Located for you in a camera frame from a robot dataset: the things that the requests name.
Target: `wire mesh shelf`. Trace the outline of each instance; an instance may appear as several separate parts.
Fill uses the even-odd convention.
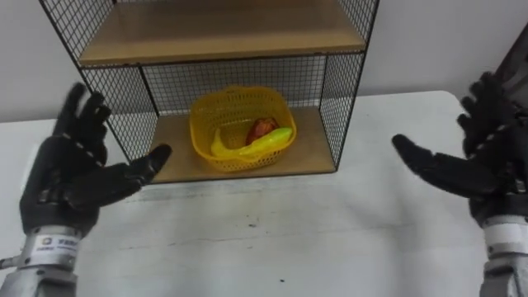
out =
[[[187,115],[196,98],[227,86],[258,85],[276,89],[290,108],[318,109],[337,169],[379,0],[336,0],[365,49],[94,67],[79,59],[115,5],[159,0],[39,1],[88,88],[105,96],[108,124],[129,160],[150,150],[160,116]]]

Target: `wooden shelf board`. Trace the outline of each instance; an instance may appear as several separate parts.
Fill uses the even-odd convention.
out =
[[[363,50],[337,0],[118,3],[81,65],[164,63]]]
[[[169,144],[173,152],[153,182],[189,182],[335,172],[336,168],[317,107],[293,109],[292,114],[297,124],[297,138],[277,163],[232,173],[215,170],[195,152],[191,143],[188,115],[161,116],[158,119],[152,148],[158,144]]]

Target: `robotic hand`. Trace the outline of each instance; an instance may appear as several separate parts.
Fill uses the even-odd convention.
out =
[[[20,201],[26,243],[19,257],[0,260],[16,266],[0,296],[74,296],[73,268],[78,245],[96,224],[99,208],[150,183],[172,150],[160,145],[130,164],[105,167],[103,125],[111,111],[94,92],[78,112],[86,89],[69,92],[52,135],[40,146]]]
[[[466,159],[432,153],[401,134],[393,145],[422,180],[469,199],[488,247],[480,296],[528,296],[528,113],[491,73],[470,91],[474,99],[461,101],[468,115],[457,119]]]

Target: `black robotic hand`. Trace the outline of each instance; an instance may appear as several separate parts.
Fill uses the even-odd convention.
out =
[[[78,112],[86,89],[69,92],[53,134],[40,146],[20,201],[24,233],[46,225],[75,228],[86,236],[99,208],[122,200],[150,183],[171,154],[160,145],[130,164],[105,167],[103,125],[111,111],[94,92]]]
[[[457,119],[464,130],[466,159],[421,148],[406,136],[393,137],[401,159],[422,180],[469,198],[471,215],[482,226],[494,215],[528,217],[528,114],[509,101],[491,73],[462,99],[468,115]]]

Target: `white table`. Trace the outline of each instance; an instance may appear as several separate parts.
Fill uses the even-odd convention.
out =
[[[460,156],[461,111],[447,92],[360,97],[335,174],[147,187],[83,240],[78,296],[478,296],[486,255],[467,201],[390,143],[405,133]],[[1,257],[23,244],[21,178],[52,124],[0,125]]]

